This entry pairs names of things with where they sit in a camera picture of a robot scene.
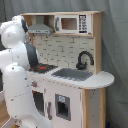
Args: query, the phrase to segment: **sink basin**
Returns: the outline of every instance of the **sink basin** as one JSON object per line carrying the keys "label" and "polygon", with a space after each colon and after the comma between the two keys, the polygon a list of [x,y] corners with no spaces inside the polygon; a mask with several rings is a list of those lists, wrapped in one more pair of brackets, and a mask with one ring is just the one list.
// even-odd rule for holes
{"label": "sink basin", "polygon": [[54,77],[70,79],[74,81],[84,81],[92,75],[93,73],[89,71],[80,71],[80,70],[70,69],[70,68],[63,68],[52,74],[52,76]]}

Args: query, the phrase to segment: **toy kitchen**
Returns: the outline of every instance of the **toy kitchen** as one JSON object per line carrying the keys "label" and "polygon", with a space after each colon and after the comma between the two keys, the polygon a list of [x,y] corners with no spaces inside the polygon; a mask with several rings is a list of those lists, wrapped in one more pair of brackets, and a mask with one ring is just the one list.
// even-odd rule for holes
{"label": "toy kitchen", "polygon": [[105,128],[105,89],[114,76],[102,71],[101,11],[27,13],[40,63],[28,72],[35,104],[54,128]]}

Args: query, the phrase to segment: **white cabinet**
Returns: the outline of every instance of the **white cabinet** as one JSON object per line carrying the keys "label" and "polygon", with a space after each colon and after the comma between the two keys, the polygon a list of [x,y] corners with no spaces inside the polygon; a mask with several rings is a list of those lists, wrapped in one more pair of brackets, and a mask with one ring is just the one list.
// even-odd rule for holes
{"label": "white cabinet", "polygon": [[36,74],[28,74],[28,78],[30,81],[30,86],[33,92],[33,98],[35,101],[36,108],[40,112],[41,115],[44,116],[45,111],[45,104],[44,104],[44,89],[45,89],[45,82],[41,76]]}
{"label": "white cabinet", "polygon": [[83,128],[81,89],[45,81],[46,116],[54,128]]}
{"label": "white cabinet", "polygon": [[56,15],[56,33],[92,34],[92,15]]}

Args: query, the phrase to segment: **white robot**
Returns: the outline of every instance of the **white robot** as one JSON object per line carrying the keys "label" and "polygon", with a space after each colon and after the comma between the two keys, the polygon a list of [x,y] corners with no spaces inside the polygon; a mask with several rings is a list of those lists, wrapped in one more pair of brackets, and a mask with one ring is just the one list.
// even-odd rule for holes
{"label": "white robot", "polygon": [[27,73],[39,62],[35,47],[25,43],[27,24],[22,16],[0,26],[0,35],[6,50],[0,51],[0,70],[10,117],[21,120],[20,128],[53,128],[48,118],[36,109]]}

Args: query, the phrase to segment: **stove knob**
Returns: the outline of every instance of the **stove knob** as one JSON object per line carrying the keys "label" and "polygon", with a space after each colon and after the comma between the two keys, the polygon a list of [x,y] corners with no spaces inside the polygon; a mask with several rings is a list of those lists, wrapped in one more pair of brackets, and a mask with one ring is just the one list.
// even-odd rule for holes
{"label": "stove knob", "polygon": [[35,82],[35,81],[32,82],[32,86],[33,86],[33,87],[37,87],[37,82]]}

